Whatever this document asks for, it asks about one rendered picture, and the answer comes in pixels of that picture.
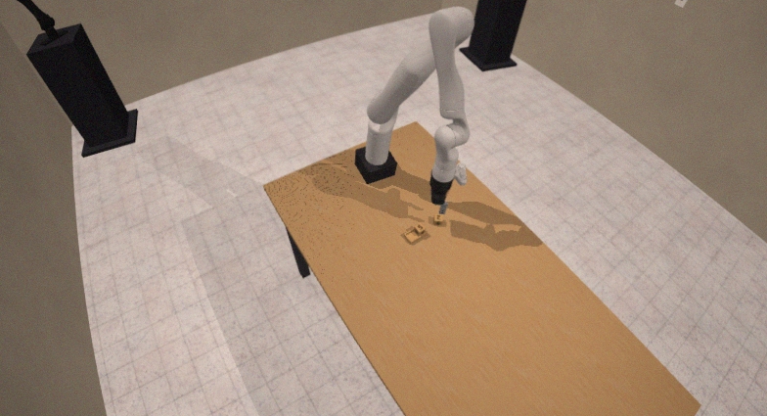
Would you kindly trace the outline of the light wooden tray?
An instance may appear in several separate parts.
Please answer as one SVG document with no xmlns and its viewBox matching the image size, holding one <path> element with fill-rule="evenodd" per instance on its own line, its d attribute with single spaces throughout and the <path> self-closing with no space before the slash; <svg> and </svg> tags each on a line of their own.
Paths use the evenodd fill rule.
<svg viewBox="0 0 767 416">
<path fill-rule="evenodd" d="M 418 235 L 414 232 L 414 228 L 404 234 L 404 238 L 409 242 L 410 245 L 417 242 L 421 238 L 425 237 L 427 235 L 427 231 L 418 237 Z"/>
</svg>

